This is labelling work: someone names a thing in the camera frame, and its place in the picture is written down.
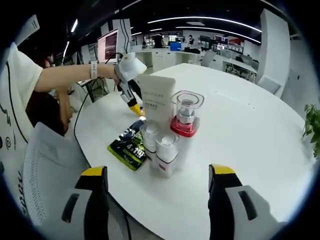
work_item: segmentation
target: white tube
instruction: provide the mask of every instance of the white tube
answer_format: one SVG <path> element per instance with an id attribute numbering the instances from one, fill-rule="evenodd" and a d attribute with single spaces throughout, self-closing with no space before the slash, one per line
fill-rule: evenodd
<path id="1" fill-rule="evenodd" d="M 162 129 L 168 128 L 172 111 L 171 98 L 176 80 L 169 77 L 141 75 L 138 82 L 146 119 L 157 122 Z"/>

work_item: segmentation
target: black ceiling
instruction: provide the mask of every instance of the black ceiling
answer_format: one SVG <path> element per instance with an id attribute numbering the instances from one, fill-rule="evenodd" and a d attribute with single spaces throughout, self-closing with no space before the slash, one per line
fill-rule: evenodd
<path id="1" fill-rule="evenodd" d="M 70 45 L 67 55 L 80 46 L 97 41 L 100 26 L 111 19 L 129 18 L 134 29 L 132 33 L 150 33 L 151 29 L 162 28 L 163 31 L 176 31 L 176 27 L 191 26 L 186 22 L 202 22 L 207 28 L 222 29 L 238 33 L 260 41 L 261 34 L 248 27 L 218 20 L 167 20 L 150 23 L 150 21 L 185 16 L 201 16 L 228 19 L 260 29 L 260 15 L 267 8 L 285 18 L 277 10 L 260 0 L 224 0 L 224 1 L 186 1 L 186 0 L 141 0 L 121 10 L 134 0 L 56 0 L 54 5 L 37 12 L 40 30 L 22 43 L 20 49 L 28 52 L 41 49 L 53 50 L 61 54 L 68 40 Z M 71 35 L 72 25 L 78 19 L 75 35 Z"/>

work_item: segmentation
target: white t-shirt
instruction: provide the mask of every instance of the white t-shirt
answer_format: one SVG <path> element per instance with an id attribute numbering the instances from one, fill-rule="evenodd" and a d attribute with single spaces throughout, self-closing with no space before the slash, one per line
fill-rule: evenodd
<path id="1" fill-rule="evenodd" d="M 34 129 L 26 107 L 42 70 L 13 43 L 0 76 L 0 162 L 6 184 L 24 214 L 28 213 L 22 169 L 27 142 Z"/>

